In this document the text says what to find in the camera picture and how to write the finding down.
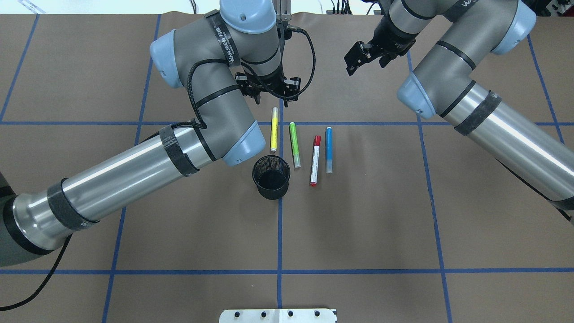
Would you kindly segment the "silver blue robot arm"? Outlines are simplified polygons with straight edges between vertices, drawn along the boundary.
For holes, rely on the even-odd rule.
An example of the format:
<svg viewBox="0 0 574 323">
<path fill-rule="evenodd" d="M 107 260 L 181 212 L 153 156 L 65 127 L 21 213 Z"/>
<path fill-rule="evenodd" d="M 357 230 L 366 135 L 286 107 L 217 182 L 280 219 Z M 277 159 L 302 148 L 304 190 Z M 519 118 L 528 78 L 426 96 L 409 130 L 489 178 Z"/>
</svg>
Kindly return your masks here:
<svg viewBox="0 0 574 323">
<path fill-rule="evenodd" d="M 230 69 L 244 63 L 260 85 L 283 82 L 276 12 L 270 0 L 222 0 L 220 8 L 150 45 L 160 76 L 193 99 L 195 118 L 44 192 L 14 194 L 1 179 L 1 265 L 38 259 L 66 237 L 222 159 L 240 164 L 265 147 L 257 120 Z"/>
<path fill-rule="evenodd" d="M 572 223 L 573 151 L 471 78 L 486 55 L 508 53 L 529 35 L 535 12 L 520 0 L 382 0 L 381 6 L 371 41 L 356 42 L 344 57 L 348 75 L 371 61 L 386 67 L 403 57 L 433 18 L 445 17 L 451 26 L 396 96 L 421 118 L 445 119 Z"/>
</svg>

